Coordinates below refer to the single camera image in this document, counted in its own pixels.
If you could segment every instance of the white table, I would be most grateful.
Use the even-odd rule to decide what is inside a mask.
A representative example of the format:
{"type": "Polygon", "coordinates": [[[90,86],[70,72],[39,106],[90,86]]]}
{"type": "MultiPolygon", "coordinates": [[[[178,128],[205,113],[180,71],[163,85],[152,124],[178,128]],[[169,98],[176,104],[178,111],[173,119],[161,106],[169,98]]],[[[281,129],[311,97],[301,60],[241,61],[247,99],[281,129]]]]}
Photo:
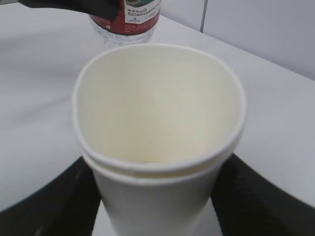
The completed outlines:
{"type": "MultiPolygon", "coordinates": [[[[197,48],[234,69],[249,102],[236,154],[315,207],[315,81],[164,17],[152,42],[197,48]]],[[[82,66],[105,50],[82,13],[0,6],[0,210],[80,156],[70,96],[82,66]]]]}

